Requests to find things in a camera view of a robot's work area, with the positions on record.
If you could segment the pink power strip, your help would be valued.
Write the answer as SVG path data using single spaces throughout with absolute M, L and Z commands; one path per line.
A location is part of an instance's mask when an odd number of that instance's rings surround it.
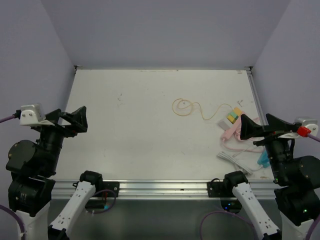
M 242 143 L 245 140 L 240 139 L 241 135 L 241 117 L 239 116 L 238 119 L 235 121 L 235 123 L 232 125 L 231 128 L 227 129 L 220 137 L 222 146 L 232 152 L 240 153 L 240 152 L 249 152 L 249 153 L 262 153 L 264 151 L 263 147 L 257 147 L 253 144 L 250 146 L 247 146 L 246 148 L 232 148 L 227 145 L 227 141 L 234 136 L 235 139 Z

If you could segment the yellow plug with cable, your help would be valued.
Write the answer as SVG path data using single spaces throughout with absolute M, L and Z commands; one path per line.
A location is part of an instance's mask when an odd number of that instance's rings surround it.
M 203 107 L 202 105 L 197 101 L 190 101 L 185 98 L 177 98 L 175 99 L 171 104 L 171 110 L 172 112 L 179 116 L 179 117 L 187 117 L 193 114 L 194 111 L 199 111 L 200 116 L 203 121 L 210 121 L 213 119 L 221 108 L 227 107 L 229 110 L 233 110 L 234 108 L 228 104 L 228 103 L 222 103 L 220 104 L 214 113 L 210 115 L 209 117 L 204 115 Z

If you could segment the yellow plug adapter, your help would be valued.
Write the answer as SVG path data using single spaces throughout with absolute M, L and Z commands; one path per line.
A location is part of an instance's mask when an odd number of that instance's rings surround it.
M 227 115 L 226 118 L 231 124 L 234 124 L 237 121 L 237 119 L 239 118 L 239 116 L 235 112 L 232 111 Z

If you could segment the green plug adapter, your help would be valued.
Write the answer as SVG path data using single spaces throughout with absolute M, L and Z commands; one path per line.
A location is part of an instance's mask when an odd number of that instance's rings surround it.
M 241 116 L 241 114 L 242 114 L 241 110 L 240 111 L 233 110 L 227 115 L 227 119 L 230 122 L 234 122 Z

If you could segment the white plug adapter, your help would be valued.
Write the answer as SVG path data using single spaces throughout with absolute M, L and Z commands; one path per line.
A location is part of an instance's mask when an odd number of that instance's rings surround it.
M 217 125 L 224 131 L 227 131 L 233 126 L 233 123 L 226 117 L 217 122 Z

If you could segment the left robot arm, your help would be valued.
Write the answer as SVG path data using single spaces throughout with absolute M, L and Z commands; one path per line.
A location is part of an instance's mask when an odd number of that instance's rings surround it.
M 65 138 L 73 138 L 88 130 L 87 108 L 72 113 L 56 109 L 44 114 L 40 104 L 24 105 L 12 118 L 22 126 L 39 132 L 36 142 L 21 140 L 8 152 L 6 169 L 12 182 L 8 188 L 9 208 L 6 210 L 17 222 L 22 240 L 68 240 L 73 226 L 92 196 L 103 193 L 103 176 L 86 170 L 80 175 L 76 189 L 62 212 L 48 223 L 59 156 Z

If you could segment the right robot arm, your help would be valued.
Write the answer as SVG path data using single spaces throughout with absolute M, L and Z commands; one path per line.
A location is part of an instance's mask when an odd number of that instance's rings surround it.
M 223 192 L 235 196 L 249 217 L 260 240 L 308 240 L 320 222 L 320 199 L 315 190 L 320 187 L 320 160 L 306 155 L 294 157 L 295 140 L 311 138 L 319 141 L 318 122 L 298 117 L 288 123 L 266 114 L 267 125 L 259 125 L 242 114 L 240 138 L 259 138 L 253 144 L 264 147 L 269 159 L 274 183 L 275 200 L 282 220 L 279 228 L 267 215 L 241 171 L 228 173 L 223 179 Z

